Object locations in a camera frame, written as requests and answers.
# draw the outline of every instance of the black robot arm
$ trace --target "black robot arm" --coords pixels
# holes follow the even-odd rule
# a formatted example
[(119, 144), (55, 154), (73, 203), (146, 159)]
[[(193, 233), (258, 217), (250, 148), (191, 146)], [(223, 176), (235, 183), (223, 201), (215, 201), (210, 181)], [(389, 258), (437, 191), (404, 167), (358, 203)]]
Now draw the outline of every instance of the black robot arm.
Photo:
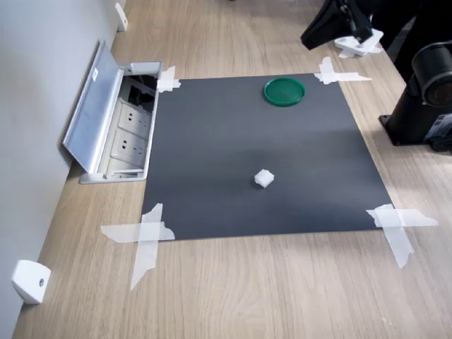
[(364, 42), (372, 35), (370, 15), (388, 0), (325, 0), (314, 21), (304, 31), (302, 42), (308, 49), (328, 41), (353, 35)]

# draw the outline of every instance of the white cube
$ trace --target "white cube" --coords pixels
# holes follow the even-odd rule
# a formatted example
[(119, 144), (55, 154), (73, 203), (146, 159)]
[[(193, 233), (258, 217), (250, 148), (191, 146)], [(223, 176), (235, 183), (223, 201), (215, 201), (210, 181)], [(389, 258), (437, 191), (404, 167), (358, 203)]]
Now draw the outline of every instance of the white cube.
[(261, 171), (254, 176), (254, 181), (263, 188), (266, 188), (269, 184), (271, 184), (274, 179), (275, 176), (266, 169), (261, 169)]

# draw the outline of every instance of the white tape on base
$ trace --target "white tape on base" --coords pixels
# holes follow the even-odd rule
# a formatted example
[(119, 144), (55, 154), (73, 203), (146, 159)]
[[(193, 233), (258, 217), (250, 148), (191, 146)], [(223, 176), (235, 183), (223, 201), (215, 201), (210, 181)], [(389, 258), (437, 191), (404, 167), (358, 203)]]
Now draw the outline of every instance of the white tape on base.
[(366, 78), (360, 76), (358, 73), (336, 73), (333, 68), (333, 63), (331, 58), (326, 56), (323, 58), (322, 63), (319, 65), (320, 73), (315, 73), (314, 75), (322, 83), (328, 85), (329, 83), (334, 83), (336, 81), (370, 81), (371, 78)]
[(341, 59), (350, 58), (350, 57), (353, 57), (354, 55), (355, 55), (355, 53), (353, 53), (351, 51), (346, 51), (345, 49), (343, 49), (342, 52), (339, 53), (339, 57)]
[(415, 252), (403, 228), (438, 226), (435, 219), (424, 216), (418, 210), (397, 210), (392, 204), (382, 205), (367, 212), (373, 217), (375, 225), (383, 228), (399, 268), (405, 266), (410, 253)]
[(163, 71), (160, 75), (160, 79), (157, 81), (157, 89), (160, 93), (164, 91), (172, 92), (173, 88), (181, 87), (179, 79), (174, 79), (176, 73), (176, 67), (169, 67), (166, 71)]
[(380, 47), (374, 47), (374, 48), (372, 48), (372, 49), (369, 51), (369, 53), (372, 53), (372, 54), (378, 54), (378, 53), (381, 53), (381, 51), (383, 51), (382, 48), (380, 48)]
[[(323, 74), (315, 73), (316, 78), (323, 82)], [(372, 78), (360, 76), (358, 73), (335, 73), (336, 81), (371, 81)]]
[(148, 270), (155, 267), (159, 240), (175, 239), (173, 231), (161, 221), (162, 211), (163, 205), (158, 203), (149, 213), (141, 216), (140, 224), (100, 227), (103, 234), (119, 244), (138, 242), (130, 291)]

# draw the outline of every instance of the small white block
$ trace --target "small white block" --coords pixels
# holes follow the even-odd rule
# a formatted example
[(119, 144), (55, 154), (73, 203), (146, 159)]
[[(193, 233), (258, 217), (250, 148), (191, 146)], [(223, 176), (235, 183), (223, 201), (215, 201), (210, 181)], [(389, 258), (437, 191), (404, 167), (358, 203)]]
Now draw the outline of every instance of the small white block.
[(254, 181), (263, 188), (266, 188), (269, 184), (271, 184), (274, 179), (275, 176), (266, 169), (261, 169), (261, 171), (254, 176)]
[(12, 283), (26, 304), (41, 304), (50, 278), (50, 269), (29, 260), (19, 260)]

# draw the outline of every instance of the black lens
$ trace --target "black lens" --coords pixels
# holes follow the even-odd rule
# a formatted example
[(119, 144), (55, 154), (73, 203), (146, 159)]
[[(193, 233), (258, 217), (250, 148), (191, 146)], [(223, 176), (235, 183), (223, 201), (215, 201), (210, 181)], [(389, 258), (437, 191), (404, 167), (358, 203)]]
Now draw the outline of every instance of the black lens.
[(452, 78), (448, 76), (433, 82), (425, 91), (425, 100), (437, 107), (452, 105)]

